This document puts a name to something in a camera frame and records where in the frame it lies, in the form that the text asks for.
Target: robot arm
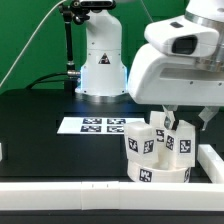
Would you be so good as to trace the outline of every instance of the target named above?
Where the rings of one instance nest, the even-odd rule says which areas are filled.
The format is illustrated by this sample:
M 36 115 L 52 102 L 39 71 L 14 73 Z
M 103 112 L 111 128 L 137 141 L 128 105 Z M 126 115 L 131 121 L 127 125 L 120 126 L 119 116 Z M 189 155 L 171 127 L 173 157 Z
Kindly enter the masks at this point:
M 149 24 L 128 81 L 135 102 L 223 106 L 223 15 L 222 0 L 191 0 L 184 16 Z

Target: white paper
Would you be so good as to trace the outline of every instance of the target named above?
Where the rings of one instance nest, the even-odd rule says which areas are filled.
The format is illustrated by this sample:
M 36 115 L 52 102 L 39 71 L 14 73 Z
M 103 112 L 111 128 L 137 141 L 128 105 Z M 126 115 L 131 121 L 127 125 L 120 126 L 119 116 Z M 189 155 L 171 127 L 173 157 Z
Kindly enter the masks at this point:
M 123 135 L 123 125 L 144 118 L 64 117 L 58 134 Z

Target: black table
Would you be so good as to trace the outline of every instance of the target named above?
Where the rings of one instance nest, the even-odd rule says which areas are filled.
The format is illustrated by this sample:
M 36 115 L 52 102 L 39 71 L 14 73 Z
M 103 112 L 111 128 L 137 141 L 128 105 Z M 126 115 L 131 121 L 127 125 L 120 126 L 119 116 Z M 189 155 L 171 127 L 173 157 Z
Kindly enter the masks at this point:
M 0 96 L 0 142 L 5 159 L 0 163 L 1 182 L 131 181 L 123 135 L 58 135 L 64 116 L 144 117 L 161 106 L 133 101 L 96 104 L 79 101 L 63 90 L 10 90 Z M 199 121 L 201 107 L 180 107 L 179 119 Z M 220 112 L 197 143 L 211 144 L 224 154 L 224 114 Z M 206 182 L 197 163 L 191 182 Z M 23 211 L 0 212 L 0 223 L 223 223 L 222 212 L 184 211 Z

